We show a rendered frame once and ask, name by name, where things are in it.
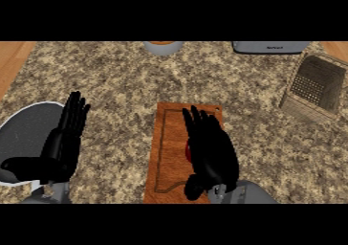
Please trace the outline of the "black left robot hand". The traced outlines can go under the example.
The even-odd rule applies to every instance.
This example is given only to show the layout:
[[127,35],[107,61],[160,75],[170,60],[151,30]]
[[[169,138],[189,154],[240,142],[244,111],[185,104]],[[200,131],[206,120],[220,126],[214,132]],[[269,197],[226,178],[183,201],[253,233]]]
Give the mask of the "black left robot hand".
[[42,155],[12,157],[0,164],[0,168],[15,175],[18,181],[39,180],[42,185],[70,181],[77,169],[80,136],[89,109],[90,105],[80,91],[73,92],[65,102],[58,126],[49,131]]

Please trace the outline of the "dark grey round plate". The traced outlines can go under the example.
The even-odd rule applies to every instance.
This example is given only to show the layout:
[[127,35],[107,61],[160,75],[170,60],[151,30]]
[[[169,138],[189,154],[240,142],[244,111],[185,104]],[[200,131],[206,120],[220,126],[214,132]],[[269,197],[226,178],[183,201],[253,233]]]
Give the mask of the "dark grey round plate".
[[[22,107],[0,125],[0,164],[12,157],[39,157],[49,131],[56,127],[64,105],[55,101]],[[0,186],[24,185],[0,168]]]

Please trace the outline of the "grey flat appliance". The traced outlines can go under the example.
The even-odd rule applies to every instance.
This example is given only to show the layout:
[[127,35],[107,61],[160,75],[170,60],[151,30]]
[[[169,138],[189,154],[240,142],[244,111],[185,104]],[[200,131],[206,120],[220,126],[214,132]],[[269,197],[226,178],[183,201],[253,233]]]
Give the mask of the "grey flat appliance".
[[234,51],[245,55],[288,54],[297,55],[309,41],[234,41]]

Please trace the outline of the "brown wooden cutting board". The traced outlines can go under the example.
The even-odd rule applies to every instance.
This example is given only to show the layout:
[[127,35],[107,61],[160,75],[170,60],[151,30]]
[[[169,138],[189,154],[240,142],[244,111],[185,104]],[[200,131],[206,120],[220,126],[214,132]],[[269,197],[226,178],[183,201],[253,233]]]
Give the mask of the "brown wooden cutting board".
[[183,187],[194,173],[185,149],[188,133],[182,109],[189,103],[158,102],[142,201],[145,204],[185,204]]

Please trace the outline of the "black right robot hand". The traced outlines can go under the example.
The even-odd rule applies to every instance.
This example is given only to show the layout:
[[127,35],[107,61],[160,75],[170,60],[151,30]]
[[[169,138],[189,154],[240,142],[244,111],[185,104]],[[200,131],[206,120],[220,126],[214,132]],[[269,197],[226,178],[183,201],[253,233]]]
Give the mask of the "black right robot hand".
[[213,115],[195,106],[182,109],[188,132],[188,149],[194,173],[189,175],[183,194],[195,201],[204,191],[217,185],[229,193],[237,188],[238,161],[232,141]]

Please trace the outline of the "grey cup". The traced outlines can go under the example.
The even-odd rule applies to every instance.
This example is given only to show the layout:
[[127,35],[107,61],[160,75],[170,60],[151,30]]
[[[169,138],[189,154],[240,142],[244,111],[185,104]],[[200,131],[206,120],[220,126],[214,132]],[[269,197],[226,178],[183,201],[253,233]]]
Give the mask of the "grey cup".
[[182,41],[175,41],[170,43],[152,43],[143,42],[145,49],[157,56],[167,56],[176,53],[182,47]]

